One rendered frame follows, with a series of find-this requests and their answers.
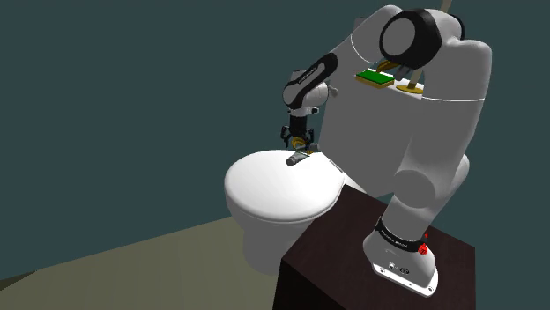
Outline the dark grey cylindrical tool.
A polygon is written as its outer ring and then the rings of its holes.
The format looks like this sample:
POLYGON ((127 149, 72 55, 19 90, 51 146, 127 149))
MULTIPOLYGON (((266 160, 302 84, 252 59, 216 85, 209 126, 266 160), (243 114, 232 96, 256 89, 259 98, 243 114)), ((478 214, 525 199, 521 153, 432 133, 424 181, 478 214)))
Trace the dark grey cylindrical tool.
POLYGON ((297 145, 294 149, 294 154, 286 160, 286 164, 288 166, 294 166, 310 157, 314 152, 319 152, 318 144, 316 143, 297 145))

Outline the white toilet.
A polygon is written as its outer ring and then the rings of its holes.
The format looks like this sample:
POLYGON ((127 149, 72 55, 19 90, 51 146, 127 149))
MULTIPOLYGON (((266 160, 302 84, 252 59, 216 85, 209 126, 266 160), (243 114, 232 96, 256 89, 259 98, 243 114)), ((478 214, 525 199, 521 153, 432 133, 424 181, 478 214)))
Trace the white toilet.
POLYGON ((326 106, 318 151, 293 166, 286 163, 290 150, 258 151, 230 166, 227 208, 244 231, 243 254, 251 268, 276 274, 285 252, 334 206, 345 185, 373 197, 392 192, 421 100, 405 86, 322 83, 304 107, 326 106))

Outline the green and yellow sponge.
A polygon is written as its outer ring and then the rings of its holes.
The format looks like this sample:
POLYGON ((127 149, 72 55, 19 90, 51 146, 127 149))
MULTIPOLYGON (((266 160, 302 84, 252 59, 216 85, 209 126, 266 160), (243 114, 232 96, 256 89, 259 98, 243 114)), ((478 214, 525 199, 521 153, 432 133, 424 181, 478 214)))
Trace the green and yellow sponge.
POLYGON ((393 77, 388 77, 383 75, 381 72, 376 72, 372 70, 364 70, 355 75, 355 79, 363 84, 373 86, 377 89, 382 89, 393 85, 395 79, 393 77))

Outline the dark brown robot stand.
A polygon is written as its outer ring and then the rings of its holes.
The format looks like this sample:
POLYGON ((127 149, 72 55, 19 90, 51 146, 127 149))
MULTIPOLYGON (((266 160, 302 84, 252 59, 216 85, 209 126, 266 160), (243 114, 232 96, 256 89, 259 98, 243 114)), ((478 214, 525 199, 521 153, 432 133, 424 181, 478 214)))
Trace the dark brown robot stand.
POLYGON ((362 242, 386 205, 344 186, 282 257, 272 310, 476 310, 475 248, 433 226, 439 283, 425 298, 378 276, 362 242))

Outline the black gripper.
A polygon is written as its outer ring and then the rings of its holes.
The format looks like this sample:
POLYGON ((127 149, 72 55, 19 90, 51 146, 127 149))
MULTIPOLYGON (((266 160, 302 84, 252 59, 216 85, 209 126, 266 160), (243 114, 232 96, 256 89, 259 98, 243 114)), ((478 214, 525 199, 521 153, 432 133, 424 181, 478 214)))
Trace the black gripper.
POLYGON ((287 144, 291 137, 304 137, 306 145, 310 145, 315 142, 315 130, 308 129, 307 125, 307 116, 290 115, 289 127, 287 125, 282 126, 280 138, 287 144))

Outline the wooden stick on round base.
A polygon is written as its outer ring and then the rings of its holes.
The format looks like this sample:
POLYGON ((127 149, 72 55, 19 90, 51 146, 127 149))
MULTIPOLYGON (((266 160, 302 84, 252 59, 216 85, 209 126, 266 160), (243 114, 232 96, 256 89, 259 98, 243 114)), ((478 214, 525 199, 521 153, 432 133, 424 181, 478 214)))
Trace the wooden stick on round base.
MULTIPOLYGON (((442 0, 440 11, 448 12, 451 6, 452 0, 442 0)), ((423 90, 417 87, 420 80, 422 70, 416 70, 407 85, 397 85, 396 88, 402 92, 409 92, 414 94, 422 94, 423 90)))

